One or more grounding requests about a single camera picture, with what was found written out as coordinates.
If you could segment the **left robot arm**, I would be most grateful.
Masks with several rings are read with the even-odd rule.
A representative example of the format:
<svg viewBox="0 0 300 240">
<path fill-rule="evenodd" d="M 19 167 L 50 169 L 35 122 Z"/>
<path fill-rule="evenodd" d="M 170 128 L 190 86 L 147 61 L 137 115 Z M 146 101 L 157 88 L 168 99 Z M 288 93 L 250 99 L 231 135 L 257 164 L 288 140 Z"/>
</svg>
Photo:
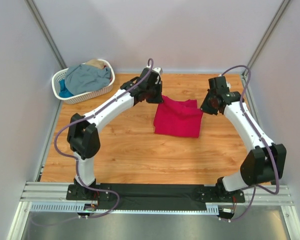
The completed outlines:
<svg viewBox="0 0 300 240">
<path fill-rule="evenodd" d="M 123 83 L 106 102 L 85 115 L 74 114 L 67 134 L 67 142 L 76 164 L 74 183 L 69 185 L 67 200 L 96 200 L 98 194 L 94 174 L 94 157 L 101 148 L 99 134 L 114 118 L 136 104 L 146 101 L 160 104 L 162 98 L 162 68 L 143 69 L 140 76 Z"/>
</svg>

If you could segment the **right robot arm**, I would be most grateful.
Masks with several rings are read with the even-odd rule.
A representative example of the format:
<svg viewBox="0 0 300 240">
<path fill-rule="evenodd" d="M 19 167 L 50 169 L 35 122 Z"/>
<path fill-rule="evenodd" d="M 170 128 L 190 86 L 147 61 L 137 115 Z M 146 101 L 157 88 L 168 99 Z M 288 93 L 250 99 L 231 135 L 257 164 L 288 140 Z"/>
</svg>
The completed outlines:
<svg viewBox="0 0 300 240">
<path fill-rule="evenodd" d="M 218 179 L 225 192 L 235 192 L 263 183 L 275 182 L 278 194 L 283 177 L 287 149 L 268 137 L 253 119 L 238 91 L 231 91 L 225 76 L 208 80 L 209 88 L 200 109 L 209 115 L 224 115 L 234 126 L 247 151 L 238 172 Z"/>
</svg>

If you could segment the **red t shirt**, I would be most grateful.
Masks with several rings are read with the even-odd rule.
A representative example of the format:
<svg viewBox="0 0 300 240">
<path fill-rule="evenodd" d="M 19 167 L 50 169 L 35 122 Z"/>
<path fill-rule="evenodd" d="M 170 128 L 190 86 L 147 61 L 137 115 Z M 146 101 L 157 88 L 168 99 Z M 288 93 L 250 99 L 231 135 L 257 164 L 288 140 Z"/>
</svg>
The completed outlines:
<svg viewBox="0 0 300 240">
<path fill-rule="evenodd" d="M 153 120 L 154 133 L 183 138 L 198 138 L 203 112 L 197 100 L 176 101 L 163 96 Z"/>
</svg>

